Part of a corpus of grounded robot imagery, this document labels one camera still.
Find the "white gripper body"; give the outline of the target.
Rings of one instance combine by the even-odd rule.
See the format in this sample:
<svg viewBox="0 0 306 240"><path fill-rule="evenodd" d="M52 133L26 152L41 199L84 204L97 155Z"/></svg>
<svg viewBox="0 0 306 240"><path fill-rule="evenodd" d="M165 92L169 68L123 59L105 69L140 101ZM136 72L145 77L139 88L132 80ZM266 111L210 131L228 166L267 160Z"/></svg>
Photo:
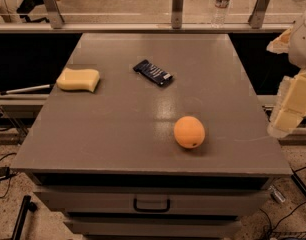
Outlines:
<svg viewBox="0 0 306 240"><path fill-rule="evenodd" d="M293 65L306 69L306 10L291 30L288 58Z"/></svg>

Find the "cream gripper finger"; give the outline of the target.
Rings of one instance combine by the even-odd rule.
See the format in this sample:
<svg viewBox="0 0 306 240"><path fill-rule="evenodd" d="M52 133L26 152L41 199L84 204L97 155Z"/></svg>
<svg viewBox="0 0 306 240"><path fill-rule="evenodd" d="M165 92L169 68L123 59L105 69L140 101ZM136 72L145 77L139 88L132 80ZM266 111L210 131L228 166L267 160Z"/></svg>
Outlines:
<svg viewBox="0 0 306 240"><path fill-rule="evenodd" d="M283 77L267 132L274 138L284 138L291 134L305 117L306 69L301 69L294 77Z"/></svg>
<svg viewBox="0 0 306 240"><path fill-rule="evenodd" d="M289 39L291 35L291 29L285 30L277 38L271 41L266 50L276 54L287 53L289 51Z"/></svg>

